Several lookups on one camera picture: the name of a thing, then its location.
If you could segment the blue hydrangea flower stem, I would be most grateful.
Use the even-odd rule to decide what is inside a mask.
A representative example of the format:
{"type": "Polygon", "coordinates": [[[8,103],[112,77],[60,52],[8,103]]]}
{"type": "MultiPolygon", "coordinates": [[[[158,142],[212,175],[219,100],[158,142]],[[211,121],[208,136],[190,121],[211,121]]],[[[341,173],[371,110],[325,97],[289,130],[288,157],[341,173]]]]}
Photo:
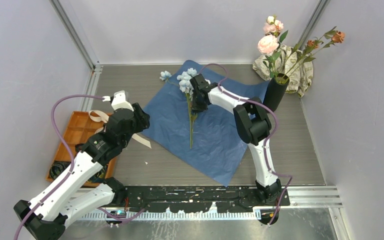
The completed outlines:
{"type": "Polygon", "coordinates": [[[179,81],[179,89],[186,97],[186,104],[188,109],[189,117],[189,147],[192,149],[194,144],[194,124],[198,118],[198,114],[192,110],[192,100],[193,100],[193,86],[191,84],[191,79],[198,74],[197,70],[194,68],[188,68],[186,71],[178,75],[176,78],[179,81]]]}

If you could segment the cream ribbon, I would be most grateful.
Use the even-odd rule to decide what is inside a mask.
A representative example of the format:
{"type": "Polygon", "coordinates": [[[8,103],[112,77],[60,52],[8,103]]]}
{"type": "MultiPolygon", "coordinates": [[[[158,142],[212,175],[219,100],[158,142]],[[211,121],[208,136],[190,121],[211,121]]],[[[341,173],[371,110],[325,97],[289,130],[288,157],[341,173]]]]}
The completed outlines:
{"type": "MultiPolygon", "coordinates": [[[[90,110],[87,112],[88,113],[88,116],[89,118],[94,121],[94,122],[103,122],[104,124],[106,124],[109,120],[109,115],[107,115],[106,113],[104,113],[103,111],[100,111],[100,110],[90,110]]],[[[138,143],[148,147],[148,148],[152,148],[151,146],[151,142],[145,138],[143,138],[142,136],[138,135],[137,133],[134,133],[132,135],[132,138],[137,141],[138,143]]]]}

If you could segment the blue paper flower bouquet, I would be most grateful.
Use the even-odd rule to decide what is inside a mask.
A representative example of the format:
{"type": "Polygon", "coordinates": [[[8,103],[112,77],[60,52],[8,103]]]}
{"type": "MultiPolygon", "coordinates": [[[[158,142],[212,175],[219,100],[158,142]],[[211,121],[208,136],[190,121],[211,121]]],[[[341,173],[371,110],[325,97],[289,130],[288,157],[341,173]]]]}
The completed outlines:
{"type": "Polygon", "coordinates": [[[222,87],[246,98],[263,99],[268,84],[246,85],[187,60],[143,107],[150,116],[150,126],[142,132],[144,136],[226,187],[248,146],[237,133],[234,115],[216,105],[209,105],[206,111],[198,113],[193,130],[190,130],[187,99],[176,85],[177,77],[188,69],[200,71],[212,83],[221,81],[222,87]]]}

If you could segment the pink rose flower stem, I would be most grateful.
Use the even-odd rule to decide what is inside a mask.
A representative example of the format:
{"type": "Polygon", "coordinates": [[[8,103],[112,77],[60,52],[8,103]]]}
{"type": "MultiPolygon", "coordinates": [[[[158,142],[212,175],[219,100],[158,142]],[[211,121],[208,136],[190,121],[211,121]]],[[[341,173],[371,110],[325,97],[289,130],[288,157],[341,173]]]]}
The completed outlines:
{"type": "Polygon", "coordinates": [[[286,55],[282,44],[288,35],[288,30],[284,28],[284,23],[276,15],[269,15],[265,20],[264,36],[257,43],[260,57],[254,64],[255,69],[266,80],[271,80],[280,73],[277,62],[281,63],[283,55],[286,55]]]}

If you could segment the orange rose flower stem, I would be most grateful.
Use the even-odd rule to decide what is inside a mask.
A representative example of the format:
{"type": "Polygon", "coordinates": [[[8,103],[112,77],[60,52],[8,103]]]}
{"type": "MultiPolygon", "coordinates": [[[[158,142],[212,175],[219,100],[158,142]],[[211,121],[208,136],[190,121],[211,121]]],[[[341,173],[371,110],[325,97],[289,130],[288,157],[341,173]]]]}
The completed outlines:
{"type": "Polygon", "coordinates": [[[346,34],[343,31],[339,31],[334,26],[331,30],[325,32],[321,37],[314,37],[309,39],[303,49],[299,52],[299,44],[297,43],[288,53],[284,51],[284,72],[282,74],[278,73],[276,79],[279,80],[279,84],[285,84],[290,80],[292,74],[296,71],[297,68],[302,66],[304,63],[309,63],[315,60],[315,55],[320,52],[322,49],[327,49],[331,46],[336,46],[342,44],[345,41],[346,34]],[[296,56],[295,63],[286,70],[286,61],[289,60],[293,55],[296,56]]]}

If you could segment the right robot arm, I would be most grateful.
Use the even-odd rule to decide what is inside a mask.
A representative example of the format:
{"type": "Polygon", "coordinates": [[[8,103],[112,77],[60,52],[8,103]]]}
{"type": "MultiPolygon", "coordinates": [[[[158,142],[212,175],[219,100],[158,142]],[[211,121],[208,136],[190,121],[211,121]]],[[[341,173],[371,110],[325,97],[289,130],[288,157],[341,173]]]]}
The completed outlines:
{"type": "Polygon", "coordinates": [[[282,191],[275,174],[270,152],[272,124],[258,97],[247,98],[234,94],[217,83],[210,83],[202,74],[190,80],[193,112],[203,112],[209,105],[219,106],[234,116],[236,131],[250,149],[256,172],[256,192],[259,202],[271,205],[282,191]]]}

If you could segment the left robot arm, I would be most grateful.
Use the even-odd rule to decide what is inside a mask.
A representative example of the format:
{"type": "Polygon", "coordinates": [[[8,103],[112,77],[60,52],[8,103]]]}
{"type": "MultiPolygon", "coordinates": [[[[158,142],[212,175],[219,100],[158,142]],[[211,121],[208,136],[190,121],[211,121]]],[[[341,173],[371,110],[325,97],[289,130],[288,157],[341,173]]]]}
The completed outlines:
{"type": "Polygon", "coordinates": [[[106,178],[88,193],[69,201],[72,195],[112,159],[121,154],[132,136],[150,126],[150,116],[138,103],[118,108],[109,116],[105,131],[88,138],[52,184],[30,201],[20,200],[14,211],[36,240],[57,240],[80,217],[102,206],[126,203],[126,187],[114,177],[106,178]]]}

